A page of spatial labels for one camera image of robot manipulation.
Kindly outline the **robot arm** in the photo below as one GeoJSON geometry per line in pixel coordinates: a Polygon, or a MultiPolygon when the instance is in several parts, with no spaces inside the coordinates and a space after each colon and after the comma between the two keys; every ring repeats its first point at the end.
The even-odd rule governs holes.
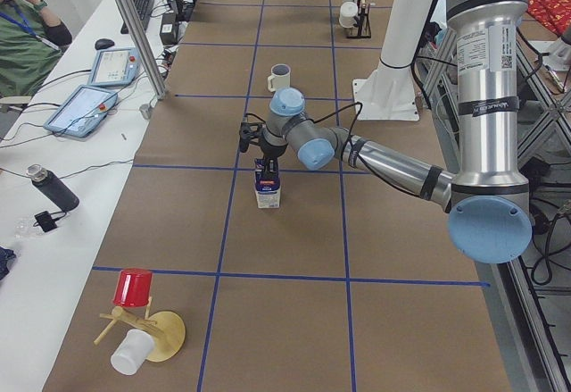
{"type": "MultiPolygon", "coordinates": [[[[411,116],[398,104],[432,0],[395,0],[377,69],[354,91],[362,120],[411,116]]],[[[517,165],[516,31],[528,0],[446,0],[458,66],[459,170],[441,168],[356,136],[321,127],[305,111],[302,93],[281,88],[269,105],[259,140],[262,152],[296,152],[310,170],[333,159],[368,171],[448,213],[452,243],[480,263],[519,257],[532,238],[527,179],[517,165]]]]}

